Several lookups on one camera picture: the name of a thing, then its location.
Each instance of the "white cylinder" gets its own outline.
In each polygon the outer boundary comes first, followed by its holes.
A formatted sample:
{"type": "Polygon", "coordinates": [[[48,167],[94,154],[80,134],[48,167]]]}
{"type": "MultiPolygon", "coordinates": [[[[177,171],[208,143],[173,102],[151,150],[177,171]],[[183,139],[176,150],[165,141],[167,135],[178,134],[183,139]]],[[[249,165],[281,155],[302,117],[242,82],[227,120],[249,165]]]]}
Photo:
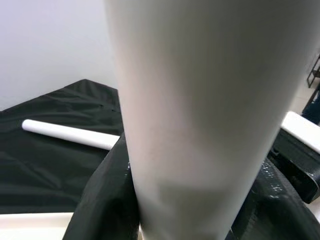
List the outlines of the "white cylinder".
{"type": "Polygon", "coordinates": [[[105,0],[146,240],[223,240],[320,42],[319,0],[105,0]]]}
{"type": "Polygon", "coordinates": [[[91,147],[110,150],[116,144],[119,136],[79,129],[75,127],[62,126],[35,120],[24,120],[22,128],[25,131],[42,134],[70,142],[84,144],[91,147]]]}

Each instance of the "black tarp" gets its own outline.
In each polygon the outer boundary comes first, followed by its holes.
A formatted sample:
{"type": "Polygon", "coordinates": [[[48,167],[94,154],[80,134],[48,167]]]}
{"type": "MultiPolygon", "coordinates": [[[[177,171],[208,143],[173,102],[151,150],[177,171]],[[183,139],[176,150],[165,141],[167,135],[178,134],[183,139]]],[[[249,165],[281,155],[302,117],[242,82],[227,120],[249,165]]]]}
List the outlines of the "black tarp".
{"type": "MultiPolygon", "coordinates": [[[[124,136],[106,156],[25,132],[24,119],[121,135],[117,90],[81,80],[1,112],[0,214],[75,211],[64,240],[135,240],[139,214],[124,136]]],[[[318,240],[320,226],[267,159],[227,239],[318,240]]]]}

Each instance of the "white wall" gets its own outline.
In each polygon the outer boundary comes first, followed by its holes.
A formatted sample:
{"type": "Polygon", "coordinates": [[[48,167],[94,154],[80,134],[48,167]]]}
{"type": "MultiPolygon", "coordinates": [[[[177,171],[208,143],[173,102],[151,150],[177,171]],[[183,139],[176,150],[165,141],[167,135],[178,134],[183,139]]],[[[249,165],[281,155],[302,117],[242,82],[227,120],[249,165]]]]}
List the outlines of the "white wall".
{"type": "Polygon", "coordinates": [[[0,110],[87,78],[116,87],[103,0],[0,0],[0,110]]]}

